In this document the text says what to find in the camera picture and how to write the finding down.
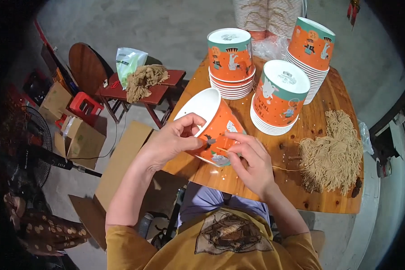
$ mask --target plastic bag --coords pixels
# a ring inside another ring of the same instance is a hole
[[[134,73],[136,68],[146,63],[148,53],[132,48],[118,48],[116,56],[117,74],[123,90],[127,86],[127,77]]]
[[[368,152],[373,155],[374,150],[372,148],[371,136],[369,135],[369,130],[367,126],[362,121],[358,120],[358,130],[360,130],[360,136],[362,137],[363,153]]]
[[[266,61],[284,60],[288,45],[287,38],[274,35],[252,42],[254,55]]]

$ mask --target hand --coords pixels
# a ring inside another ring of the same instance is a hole
[[[267,197],[279,187],[273,176],[272,160],[264,145],[257,138],[242,133],[225,132],[225,136],[240,142],[228,149],[228,158],[233,169],[245,186],[267,201]],[[247,169],[241,163],[238,153],[247,160]]]
[[[202,147],[204,141],[194,137],[200,130],[197,125],[204,126],[205,120],[195,113],[166,124],[141,148],[135,158],[136,163],[158,171],[180,152]]]

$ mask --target round wooden table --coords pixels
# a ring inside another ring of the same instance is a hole
[[[263,65],[266,61],[254,57],[256,67],[256,81],[261,76]],[[209,61],[206,56],[200,66],[189,80],[189,84],[178,100],[169,121],[172,121],[183,105],[195,94],[210,87],[208,79]],[[246,132],[257,137],[267,148],[272,157],[272,164],[286,169],[298,169],[299,160],[289,160],[289,156],[297,156],[298,144],[302,138],[315,138],[326,136],[325,111],[343,110],[351,117],[354,128],[358,131],[357,117],[354,112],[348,92],[342,79],[334,68],[330,71],[315,96],[313,101],[303,106],[299,120],[292,129],[281,136],[270,136],[260,132],[252,123],[249,115],[253,91],[243,99],[225,100],[231,107],[238,120],[243,124]],[[361,172],[358,176],[362,181],[363,159]],[[211,187],[232,195],[245,197],[252,200],[260,200],[259,197],[244,186],[243,182],[236,178],[237,174],[231,166],[222,168],[215,167],[201,161],[185,152],[168,162],[164,171],[173,175],[184,177],[189,181]],[[282,193],[290,200],[297,209],[312,210],[327,213],[358,213],[362,201],[362,190],[355,197],[351,197],[352,188],[346,196],[342,196],[340,190],[323,193],[309,193],[302,187],[302,178],[298,171],[274,170],[275,182],[279,185]]]

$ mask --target clear plastic wrap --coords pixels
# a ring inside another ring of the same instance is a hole
[[[363,144],[363,153],[368,152],[369,154],[373,155],[374,150],[372,148],[371,143],[371,136],[369,135],[369,130],[367,126],[362,121],[358,120],[358,130],[360,130],[360,136],[362,137],[362,144]]]
[[[288,45],[287,38],[275,35],[268,36],[264,40],[252,41],[254,55],[266,61],[284,60]]]

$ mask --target woman's left hand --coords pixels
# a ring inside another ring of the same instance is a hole
[[[151,171],[159,171],[182,151],[195,150],[203,146],[203,140],[194,137],[205,125],[205,120],[195,113],[187,114],[166,124],[141,148],[134,163]]]

